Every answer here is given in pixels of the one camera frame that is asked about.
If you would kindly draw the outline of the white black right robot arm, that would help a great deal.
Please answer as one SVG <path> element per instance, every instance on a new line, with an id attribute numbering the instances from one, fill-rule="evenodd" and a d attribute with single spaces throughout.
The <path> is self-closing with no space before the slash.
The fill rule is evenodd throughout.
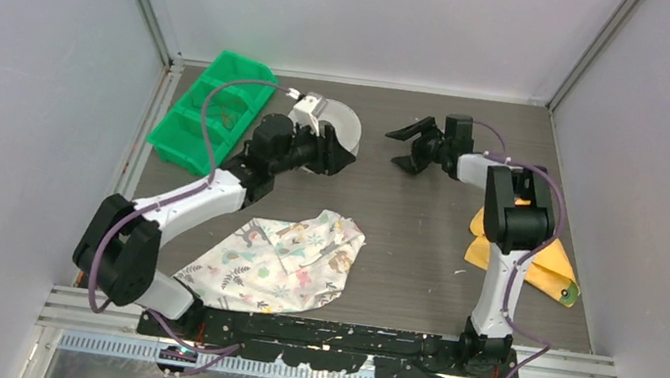
<path id="1" fill-rule="evenodd" d="M 512 311 L 534 255 L 556 236 L 550 184 L 534 166 L 504 153 L 479 152 L 471 116 L 448 115 L 444 127 L 426 117 L 386 135 L 410 144 L 392 164 L 409 175 L 432 164 L 483 190 L 483 233 L 489 241 L 487 273 L 476 307 L 453 348 L 455 365 L 472 377 L 496 375 L 513 360 Z"/>

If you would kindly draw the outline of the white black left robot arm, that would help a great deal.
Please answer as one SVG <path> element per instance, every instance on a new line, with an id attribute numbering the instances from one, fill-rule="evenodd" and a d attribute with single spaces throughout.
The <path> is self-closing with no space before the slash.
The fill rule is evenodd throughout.
<path id="1" fill-rule="evenodd" d="M 240 212 L 274 188 L 275 177 L 306 168 L 335 175 L 357 158 L 334 126 L 319 131 L 286 115 L 268 115 L 244 148 L 209 175 L 165 194 L 137 201 L 106 197 L 72 253 L 87 279 L 94 312 L 109 305 L 139 305 L 158 312 L 175 339 L 189 339 L 201 324 L 190 288 L 157 270 L 162 245 L 184 231 L 227 213 Z"/>

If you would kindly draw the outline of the white perforated cable spool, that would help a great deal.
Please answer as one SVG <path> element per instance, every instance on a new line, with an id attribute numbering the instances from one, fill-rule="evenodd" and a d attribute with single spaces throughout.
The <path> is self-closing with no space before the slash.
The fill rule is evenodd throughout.
<path id="1" fill-rule="evenodd" d="M 326 99 L 327 107 L 319 116 L 320 131 L 327 123 L 334 125 L 340 143 L 357 158 L 362 132 L 358 114 L 345 103 L 331 98 Z"/>

